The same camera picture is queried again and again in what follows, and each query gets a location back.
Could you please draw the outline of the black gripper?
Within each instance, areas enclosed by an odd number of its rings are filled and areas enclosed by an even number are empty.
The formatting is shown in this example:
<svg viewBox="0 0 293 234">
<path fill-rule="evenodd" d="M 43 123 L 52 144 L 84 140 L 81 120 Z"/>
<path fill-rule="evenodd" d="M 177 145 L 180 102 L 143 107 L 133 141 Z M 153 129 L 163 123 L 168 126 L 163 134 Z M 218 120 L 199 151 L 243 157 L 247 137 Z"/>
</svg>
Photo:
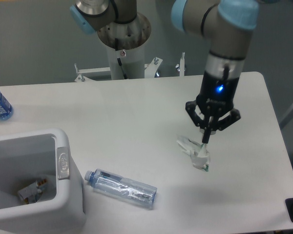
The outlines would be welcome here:
<svg viewBox="0 0 293 234">
<path fill-rule="evenodd" d="M 241 119 L 240 111 L 233 108 L 233 98 L 237 89 L 239 77 L 226 80 L 204 72 L 199 95 L 196 101 L 188 101 L 185 110 L 196 127 L 203 130 L 202 143 L 208 144 L 212 132 L 223 131 Z M 196 113 L 199 107 L 204 118 Z M 219 120 L 224 114 L 229 115 Z"/>
</svg>

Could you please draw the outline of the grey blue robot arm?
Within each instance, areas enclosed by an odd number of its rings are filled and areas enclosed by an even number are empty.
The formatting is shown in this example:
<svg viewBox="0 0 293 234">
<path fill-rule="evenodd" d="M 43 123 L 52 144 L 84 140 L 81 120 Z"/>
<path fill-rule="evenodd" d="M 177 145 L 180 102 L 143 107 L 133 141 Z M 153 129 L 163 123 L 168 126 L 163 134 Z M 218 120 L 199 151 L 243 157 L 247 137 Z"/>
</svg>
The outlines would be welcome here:
<svg viewBox="0 0 293 234">
<path fill-rule="evenodd" d="M 177 0 L 171 22 L 178 30 L 211 42 L 200 92 L 185 109 L 200 128 L 202 142 L 240 119 L 233 98 L 243 70 L 259 4 L 254 0 Z M 137 52 L 150 37 L 148 19 L 134 0 L 78 0 L 70 13 L 86 34 L 96 33 L 111 49 L 113 79 L 143 78 L 144 59 Z"/>
</svg>

